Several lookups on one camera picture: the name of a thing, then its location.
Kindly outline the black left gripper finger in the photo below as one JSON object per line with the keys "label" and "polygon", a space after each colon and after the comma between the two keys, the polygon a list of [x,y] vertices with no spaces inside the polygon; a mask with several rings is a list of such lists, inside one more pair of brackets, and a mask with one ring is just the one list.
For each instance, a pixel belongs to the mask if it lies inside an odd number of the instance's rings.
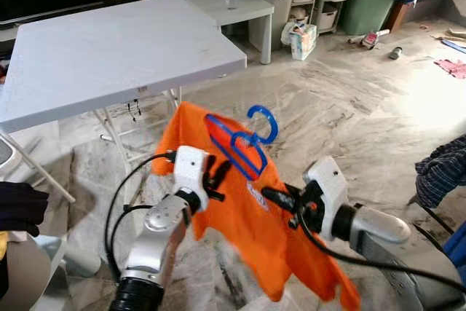
{"label": "black left gripper finger", "polygon": [[222,184],[231,164],[226,159],[217,161],[215,155],[207,156],[207,184]]}

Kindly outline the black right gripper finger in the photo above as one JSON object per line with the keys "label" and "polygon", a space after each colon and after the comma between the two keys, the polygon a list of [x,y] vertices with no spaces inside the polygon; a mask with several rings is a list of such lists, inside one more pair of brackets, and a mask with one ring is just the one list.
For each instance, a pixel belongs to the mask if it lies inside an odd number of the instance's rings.
{"label": "black right gripper finger", "polygon": [[282,209],[294,209],[301,190],[294,186],[286,186],[284,190],[266,186],[261,190],[261,194]]}

